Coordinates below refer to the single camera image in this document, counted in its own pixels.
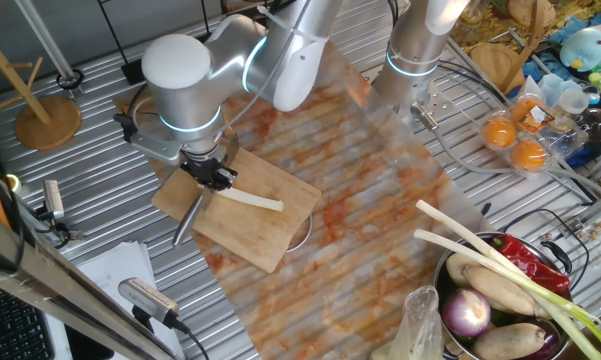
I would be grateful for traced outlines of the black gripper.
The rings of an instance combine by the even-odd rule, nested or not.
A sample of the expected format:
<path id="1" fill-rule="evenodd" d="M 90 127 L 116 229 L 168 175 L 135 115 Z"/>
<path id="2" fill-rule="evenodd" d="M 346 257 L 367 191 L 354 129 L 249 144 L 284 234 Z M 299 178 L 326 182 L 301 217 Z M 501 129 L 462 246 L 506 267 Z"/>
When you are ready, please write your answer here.
<path id="1" fill-rule="evenodd" d="M 184 156 L 184 162 L 180 167 L 200 189 L 204 189 L 205 185 L 196 178 L 212 178 L 210 187 L 214 191 L 223 191 L 231 188 L 238 176 L 235 170 L 221 168 L 226 162 L 225 150 L 215 150 L 206 154 L 182 150 L 181 154 Z"/>

